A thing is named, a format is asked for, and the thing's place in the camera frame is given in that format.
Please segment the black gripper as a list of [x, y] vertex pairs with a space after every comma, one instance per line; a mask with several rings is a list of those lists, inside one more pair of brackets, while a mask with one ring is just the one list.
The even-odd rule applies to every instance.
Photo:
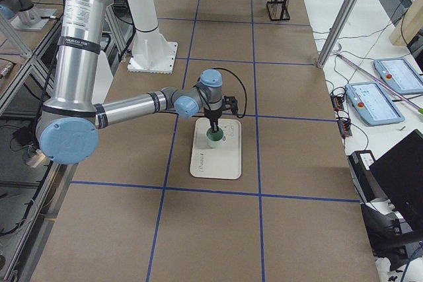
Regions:
[[204, 116], [210, 121], [210, 133], [215, 133], [219, 131], [218, 119], [222, 116], [221, 108], [216, 110], [210, 110], [204, 108]]

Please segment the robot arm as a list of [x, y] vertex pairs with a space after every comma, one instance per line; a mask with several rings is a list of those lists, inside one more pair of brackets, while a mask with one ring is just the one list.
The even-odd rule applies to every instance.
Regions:
[[[101, 49], [106, 15], [114, 0], [65, 0], [52, 97], [42, 105], [36, 137], [42, 153], [77, 164], [98, 146], [98, 132], [112, 124], [173, 109], [183, 118], [204, 111], [217, 129], [223, 104], [221, 73], [208, 69], [192, 88], [162, 88], [107, 102], [112, 83]], [[130, 71], [170, 73], [178, 45], [161, 34], [153, 0], [127, 0], [134, 24]]]

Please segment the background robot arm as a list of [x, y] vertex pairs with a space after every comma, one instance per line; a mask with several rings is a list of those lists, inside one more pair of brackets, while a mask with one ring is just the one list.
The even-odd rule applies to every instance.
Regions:
[[41, 31], [55, 11], [38, 8], [32, 0], [1, 0], [1, 13], [16, 30]]

